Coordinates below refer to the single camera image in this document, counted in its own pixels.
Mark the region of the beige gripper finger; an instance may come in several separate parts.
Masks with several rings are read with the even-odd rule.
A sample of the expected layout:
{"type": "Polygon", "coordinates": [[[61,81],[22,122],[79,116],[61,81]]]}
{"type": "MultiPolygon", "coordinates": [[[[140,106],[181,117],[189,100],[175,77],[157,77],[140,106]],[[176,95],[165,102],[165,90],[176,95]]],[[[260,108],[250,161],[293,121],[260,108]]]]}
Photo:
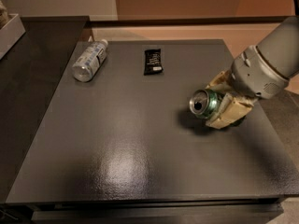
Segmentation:
{"type": "Polygon", "coordinates": [[[233,90],[231,85],[231,71],[221,71],[207,85],[207,89],[215,92],[229,92],[233,90]]]}
{"type": "Polygon", "coordinates": [[[252,108],[252,99],[226,93],[216,113],[206,121],[206,126],[214,129],[225,128],[245,117],[252,108]]]}

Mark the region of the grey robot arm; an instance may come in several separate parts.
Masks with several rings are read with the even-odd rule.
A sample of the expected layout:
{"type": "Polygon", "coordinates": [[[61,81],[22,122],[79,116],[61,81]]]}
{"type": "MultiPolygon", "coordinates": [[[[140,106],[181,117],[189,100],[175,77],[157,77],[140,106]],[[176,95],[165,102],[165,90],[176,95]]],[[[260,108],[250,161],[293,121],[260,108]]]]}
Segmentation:
{"type": "Polygon", "coordinates": [[[247,47],[229,70],[207,84],[223,99],[206,125],[222,129],[243,119],[258,100],[276,96],[298,73],[299,18],[289,17],[261,42],[247,47]]]}

